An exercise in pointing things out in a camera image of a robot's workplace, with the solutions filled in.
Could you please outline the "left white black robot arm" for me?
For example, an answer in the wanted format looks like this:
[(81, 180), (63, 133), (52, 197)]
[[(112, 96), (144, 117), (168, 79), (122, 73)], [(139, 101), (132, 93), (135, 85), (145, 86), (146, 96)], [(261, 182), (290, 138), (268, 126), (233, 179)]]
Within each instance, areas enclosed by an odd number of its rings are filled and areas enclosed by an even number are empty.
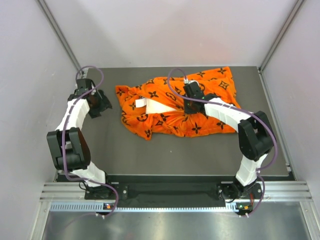
[(77, 79), (61, 123), (46, 135), (54, 167), (78, 181), (87, 200), (107, 199), (114, 191), (113, 185), (108, 183), (108, 175), (93, 163), (82, 133), (87, 116), (101, 117), (101, 113), (110, 108), (112, 104), (104, 91), (97, 89), (91, 79)]

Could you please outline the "white pillow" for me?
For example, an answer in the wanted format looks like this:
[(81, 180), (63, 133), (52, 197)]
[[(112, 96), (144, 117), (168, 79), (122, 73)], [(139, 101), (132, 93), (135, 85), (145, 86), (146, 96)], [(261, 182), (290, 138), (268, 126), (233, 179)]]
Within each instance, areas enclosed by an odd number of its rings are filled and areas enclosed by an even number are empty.
[(158, 101), (149, 98), (140, 98), (135, 100), (135, 106), (137, 108), (145, 107), (146, 114), (163, 114), (168, 112), (176, 111), (176, 109), (164, 105)]

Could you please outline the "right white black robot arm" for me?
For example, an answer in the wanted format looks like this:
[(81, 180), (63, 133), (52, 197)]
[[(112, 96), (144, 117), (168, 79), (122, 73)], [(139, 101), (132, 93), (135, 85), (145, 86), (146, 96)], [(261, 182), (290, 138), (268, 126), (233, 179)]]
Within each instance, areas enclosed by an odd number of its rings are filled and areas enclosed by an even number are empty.
[(226, 103), (214, 93), (205, 94), (195, 80), (184, 80), (184, 112), (201, 113), (228, 125), (238, 133), (242, 153), (239, 170), (232, 183), (219, 191), (222, 199), (235, 200), (248, 196), (256, 184), (263, 161), (274, 146), (273, 133), (263, 111), (252, 113)]

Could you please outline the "orange patterned pillowcase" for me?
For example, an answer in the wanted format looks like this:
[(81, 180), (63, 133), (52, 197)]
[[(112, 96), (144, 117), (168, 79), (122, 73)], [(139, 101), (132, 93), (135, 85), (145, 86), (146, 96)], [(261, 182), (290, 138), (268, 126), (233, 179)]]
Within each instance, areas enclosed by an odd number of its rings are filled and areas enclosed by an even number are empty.
[(181, 77), (155, 77), (117, 85), (122, 124), (149, 141), (153, 134), (202, 137), (235, 133), (244, 117), (234, 108), (237, 90), (231, 69), (204, 70)]

